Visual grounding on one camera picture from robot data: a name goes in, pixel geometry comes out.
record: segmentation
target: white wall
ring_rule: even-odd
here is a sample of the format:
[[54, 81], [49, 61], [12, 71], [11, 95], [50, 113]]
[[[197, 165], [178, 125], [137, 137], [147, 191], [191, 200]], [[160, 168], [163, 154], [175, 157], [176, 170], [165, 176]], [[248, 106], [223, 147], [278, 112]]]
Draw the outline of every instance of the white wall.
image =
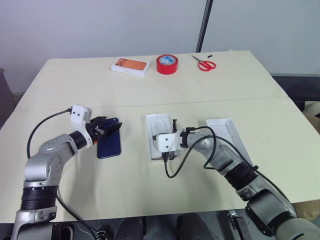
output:
[[194, 52], [205, 4], [206, 0], [1, 0], [0, 68], [17, 93], [28, 88], [50, 58]]
[[320, 1], [214, 0], [202, 51], [229, 49], [272, 74], [320, 74]]

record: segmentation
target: red scissors handle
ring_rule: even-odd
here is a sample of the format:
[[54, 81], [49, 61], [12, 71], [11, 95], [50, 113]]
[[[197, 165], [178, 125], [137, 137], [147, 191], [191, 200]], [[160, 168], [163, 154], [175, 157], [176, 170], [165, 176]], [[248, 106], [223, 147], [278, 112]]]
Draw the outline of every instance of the red scissors handle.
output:
[[200, 61], [198, 63], [198, 67], [199, 69], [201, 69], [202, 71], [208, 72], [210, 70], [213, 70], [216, 68], [216, 64], [212, 61]]

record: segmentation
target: blue smartphone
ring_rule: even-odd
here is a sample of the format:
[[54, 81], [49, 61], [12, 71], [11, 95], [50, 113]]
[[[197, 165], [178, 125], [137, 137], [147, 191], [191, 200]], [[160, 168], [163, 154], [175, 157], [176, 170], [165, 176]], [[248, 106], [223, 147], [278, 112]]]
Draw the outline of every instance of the blue smartphone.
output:
[[[108, 128], [118, 123], [118, 118], [106, 119], [104, 127]], [[121, 154], [120, 132], [116, 131], [108, 137], [100, 136], [97, 143], [96, 155], [99, 159], [110, 158]]]

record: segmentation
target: beige tabletop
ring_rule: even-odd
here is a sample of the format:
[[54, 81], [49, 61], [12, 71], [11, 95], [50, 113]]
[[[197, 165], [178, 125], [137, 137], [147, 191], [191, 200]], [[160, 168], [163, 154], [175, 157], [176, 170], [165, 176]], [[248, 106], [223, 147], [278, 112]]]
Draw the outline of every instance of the beige tabletop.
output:
[[[213, 53], [217, 69], [210, 72], [197, 69], [190, 54], [177, 56], [178, 72], [169, 76], [156, 72], [155, 56], [134, 57], [151, 60], [145, 78], [111, 72], [115, 57], [49, 60], [0, 130], [0, 223], [13, 222], [20, 207], [30, 132], [73, 104], [123, 122], [121, 155], [98, 159], [96, 146], [83, 148], [63, 170], [62, 199], [86, 220], [245, 206], [222, 176], [202, 168], [205, 159], [195, 151], [177, 177], [167, 178], [164, 163], [150, 160], [145, 115], [152, 113], [169, 113], [180, 127], [232, 118], [253, 163], [292, 202], [319, 199], [320, 136], [253, 55]], [[31, 154], [71, 132], [70, 115], [50, 119], [34, 135]], [[55, 221], [74, 220], [57, 206]]]

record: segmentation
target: scissors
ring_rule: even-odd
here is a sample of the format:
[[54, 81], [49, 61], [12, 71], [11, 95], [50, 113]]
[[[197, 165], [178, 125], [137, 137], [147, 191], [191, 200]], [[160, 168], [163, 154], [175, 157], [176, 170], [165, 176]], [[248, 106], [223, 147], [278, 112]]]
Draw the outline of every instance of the scissors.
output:
[[195, 60], [198, 61], [198, 68], [201, 70], [201, 71], [205, 71], [205, 72], [208, 72], [210, 70], [213, 70], [216, 68], [216, 64], [212, 61], [202, 61], [200, 60], [199, 58], [191, 55]]

